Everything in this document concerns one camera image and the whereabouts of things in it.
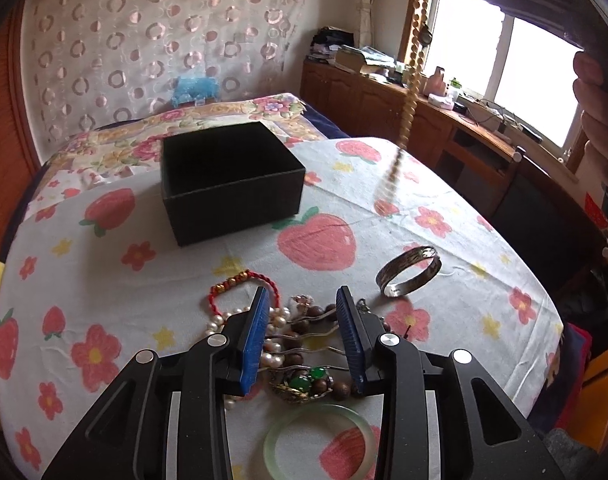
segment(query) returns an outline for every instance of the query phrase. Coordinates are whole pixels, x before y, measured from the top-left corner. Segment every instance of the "open box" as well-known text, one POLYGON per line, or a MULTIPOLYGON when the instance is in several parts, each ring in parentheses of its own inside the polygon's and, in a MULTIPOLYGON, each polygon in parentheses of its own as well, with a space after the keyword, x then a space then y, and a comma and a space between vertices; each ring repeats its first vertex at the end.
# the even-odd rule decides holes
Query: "open box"
POLYGON ((178 245, 293 216, 305 168, 262 123, 162 140, 162 199, 178 245))

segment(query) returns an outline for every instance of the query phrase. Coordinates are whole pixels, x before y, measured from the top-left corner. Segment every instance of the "silver bolt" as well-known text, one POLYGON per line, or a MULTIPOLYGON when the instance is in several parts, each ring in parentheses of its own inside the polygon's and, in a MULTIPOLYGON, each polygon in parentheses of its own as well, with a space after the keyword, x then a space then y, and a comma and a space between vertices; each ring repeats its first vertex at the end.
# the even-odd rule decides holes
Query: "silver bolt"
POLYGON ((141 365, 145 365, 153 360, 153 352, 150 350, 142 350, 135 356, 135 360, 141 365))
POLYGON ((386 346, 395 346, 399 344, 399 337, 395 334, 382 334, 380 342, 386 346))
POLYGON ((222 346, 226 344, 226 336, 224 334, 213 334, 206 340, 209 346, 222 346))
POLYGON ((467 365, 473 360, 473 356, 470 354, 470 352, 459 349, 453 352, 453 359, 459 363, 462 363, 463 365, 467 365))

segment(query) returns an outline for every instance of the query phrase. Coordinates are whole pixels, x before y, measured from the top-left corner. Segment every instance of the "blue gripper pad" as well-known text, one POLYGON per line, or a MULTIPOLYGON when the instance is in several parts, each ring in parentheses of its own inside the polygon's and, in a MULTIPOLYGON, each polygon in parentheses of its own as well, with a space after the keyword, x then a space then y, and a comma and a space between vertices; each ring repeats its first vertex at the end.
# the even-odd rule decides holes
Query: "blue gripper pad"
POLYGON ((262 354, 262 345, 264 344, 264 335, 266 334, 266 326, 268 325, 268 309, 270 306, 270 296, 268 291, 263 287, 257 287, 257 292, 251 304, 250 325, 242 350, 242 372, 239 384, 242 388, 242 394, 246 395, 257 378, 257 370, 260 365, 260 356, 262 354))
POLYGON ((355 317, 357 316, 360 322, 361 320, 359 319, 360 314, 357 312, 348 287, 343 286, 337 289, 335 306, 337 308, 337 323, 340 327, 342 342, 344 343, 348 369, 355 382, 357 391, 362 393, 364 383, 366 382, 366 359, 364 347, 358 335, 355 317))

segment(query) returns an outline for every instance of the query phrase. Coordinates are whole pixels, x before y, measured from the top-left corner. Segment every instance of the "bed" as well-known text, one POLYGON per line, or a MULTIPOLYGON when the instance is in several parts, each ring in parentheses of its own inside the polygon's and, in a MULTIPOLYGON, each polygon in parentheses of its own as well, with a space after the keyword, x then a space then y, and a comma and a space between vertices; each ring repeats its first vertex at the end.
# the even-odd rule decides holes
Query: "bed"
MULTIPOLYGON (((386 140, 347 139, 291 94, 179 108, 71 139, 51 158, 18 215, 24 221, 0 290, 0 325, 11 327, 0 341, 7 352, 0 362, 0 417, 21 473, 29 479, 43 474, 137 350, 171 354, 201 338, 210 286, 246 267, 270 276, 284 297, 312 294, 322 305, 348 284, 396 332, 409 328, 419 348, 443 354, 471 349, 527 414, 562 330, 552 301, 497 232, 412 156, 404 154, 396 199, 377 198, 396 153, 386 140), (306 167, 300 214, 286 228, 261 226, 180 250, 159 200, 160 139, 254 120, 306 167), (85 222, 89 208, 125 189, 135 214, 124 227, 94 232, 85 222), (313 229, 315 222, 320 227, 313 229), (313 236, 315 249, 295 250, 294 238, 282 234, 288 229, 313 236), (408 299, 382 302, 375 273, 417 244, 438 248, 439 275, 408 299)), ((253 290, 249 283, 222 296, 220 309, 240 308, 253 290)), ((332 336, 327 343, 339 344, 332 336)), ((349 405, 379 431, 381 399, 349 405)), ((262 436, 288 409, 260 388, 227 412, 236 480, 268 478, 258 460, 262 436)), ((289 478, 348 478, 359 465, 360 443, 347 431, 319 421, 295 428, 280 444, 283 454, 292 457, 296 442, 298 453, 317 459, 280 465, 289 478)), ((436 431, 433 416, 434 441, 436 431)), ((430 459, 437 478, 434 448, 430 459)))

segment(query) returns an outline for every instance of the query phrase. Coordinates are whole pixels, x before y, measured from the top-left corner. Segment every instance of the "human hand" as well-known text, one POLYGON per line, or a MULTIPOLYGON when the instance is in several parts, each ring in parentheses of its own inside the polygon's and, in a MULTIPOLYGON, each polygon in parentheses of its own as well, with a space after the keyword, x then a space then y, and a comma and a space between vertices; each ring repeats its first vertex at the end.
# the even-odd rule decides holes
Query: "human hand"
POLYGON ((604 72, 585 52, 575 54, 573 69, 578 76, 573 92, 584 109, 582 128, 588 137, 584 156, 608 186, 608 93, 600 88, 604 72))

